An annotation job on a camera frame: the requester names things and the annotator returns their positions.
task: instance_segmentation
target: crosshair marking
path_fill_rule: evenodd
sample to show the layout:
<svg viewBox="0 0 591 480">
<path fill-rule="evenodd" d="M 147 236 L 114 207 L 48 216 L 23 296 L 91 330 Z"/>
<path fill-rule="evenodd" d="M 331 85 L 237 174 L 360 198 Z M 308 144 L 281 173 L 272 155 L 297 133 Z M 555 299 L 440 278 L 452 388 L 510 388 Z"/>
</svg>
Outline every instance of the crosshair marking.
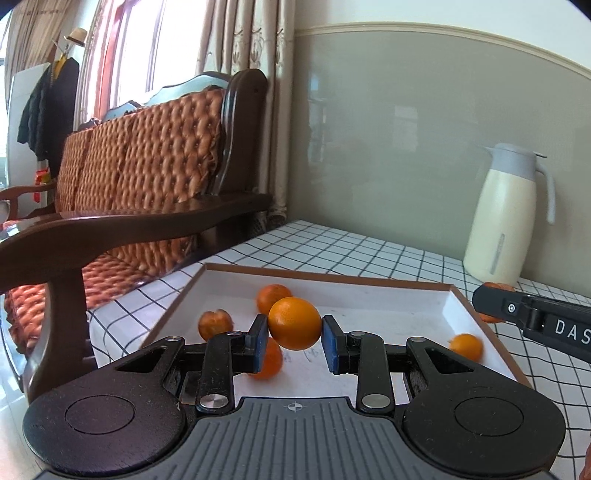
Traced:
<svg viewBox="0 0 591 480">
<path fill-rule="evenodd" d="M 303 406 L 301 403 L 298 402 L 292 402 L 289 405 L 285 406 L 286 408 L 289 408 L 291 411 L 300 411 L 302 408 L 305 408 L 305 406 Z"/>
</svg>

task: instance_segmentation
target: black jacket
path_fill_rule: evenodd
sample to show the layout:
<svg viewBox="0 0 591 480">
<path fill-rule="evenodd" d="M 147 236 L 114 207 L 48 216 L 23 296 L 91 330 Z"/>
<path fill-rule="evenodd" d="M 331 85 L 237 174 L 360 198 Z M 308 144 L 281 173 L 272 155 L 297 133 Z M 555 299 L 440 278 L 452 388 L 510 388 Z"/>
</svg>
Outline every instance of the black jacket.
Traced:
<svg viewBox="0 0 591 480">
<path fill-rule="evenodd" d="M 38 161 L 48 161 L 52 178 L 60 172 L 64 142 L 72 133 L 79 71 L 78 62 L 67 59 L 52 84 L 53 67 L 48 67 L 35 85 L 18 127 L 17 141 L 29 144 Z"/>
</svg>

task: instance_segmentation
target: grid tablecloth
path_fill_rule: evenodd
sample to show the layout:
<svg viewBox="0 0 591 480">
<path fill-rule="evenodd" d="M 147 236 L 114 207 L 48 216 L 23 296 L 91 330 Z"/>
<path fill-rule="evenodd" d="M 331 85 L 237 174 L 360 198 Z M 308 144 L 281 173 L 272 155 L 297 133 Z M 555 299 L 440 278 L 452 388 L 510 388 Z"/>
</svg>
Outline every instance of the grid tablecloth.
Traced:
<svg viewBox="0 0 591 480">
<path fill-rule="evenodd" d="M 472 299 L 480 285 L 462 262 L 404 245 L 315 225 L 289 223 L 203 263 L 279 268 L 315 273 L 395 278 L 454 284 Z M 90 337 L 99 366 L 136 351 L 149 330 L 201 263 L 147 284 L 89 312 Z M 591 306 L 591 300 L 559 288 L 520 279 L 517 288 L 536 295 Z M 491 325 L 532 386 L 563 412 L 567 435 L 552 472 L 563 480 L 578 477 L 591 433 L 591 366 L 565 353 L 524 339 L 514 325 Z"/>
</svg>

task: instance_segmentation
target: white thermos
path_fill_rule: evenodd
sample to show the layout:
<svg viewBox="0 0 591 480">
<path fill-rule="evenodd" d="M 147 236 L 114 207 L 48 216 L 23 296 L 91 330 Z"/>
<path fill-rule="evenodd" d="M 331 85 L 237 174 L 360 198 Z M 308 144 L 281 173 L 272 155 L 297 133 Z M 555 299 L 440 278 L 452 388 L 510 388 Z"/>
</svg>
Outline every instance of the white thermos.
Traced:
<svg viewBox="0 0 591 480">
<path fill-rule="evenodd" d="M 554 179 L 538 160 L 543 155 L 506 143 L 484 148 L 492 164 L 476 207 L 464 267 L 482 282 L 514 286 L 534 229 L 535 172 L 546 177 L 551 225 L 556 217 Z"/>
</svg>

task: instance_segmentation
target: ribbed gray surface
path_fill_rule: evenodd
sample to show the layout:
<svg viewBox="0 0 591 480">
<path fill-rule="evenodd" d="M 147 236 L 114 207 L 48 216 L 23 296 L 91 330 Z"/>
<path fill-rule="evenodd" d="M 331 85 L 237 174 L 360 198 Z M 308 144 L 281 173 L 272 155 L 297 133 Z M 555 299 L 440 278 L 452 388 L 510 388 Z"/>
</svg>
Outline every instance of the ribbed gray surface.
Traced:
<svg viewBox="0 0 591 480">
<path fill-rule="evenodd" d="M 37 478 L 66 477 L 44 472 Z M 390 421 L 360 416 L 344 398 L 249 398 L 231 415 L 200 420 L 184 445 L 168 459 L 127 478 L 428 480 L 456 477 L 417 458 Z M 538 474 L 531 478 L 542 480 L 550 476 Z"/>
</svg>

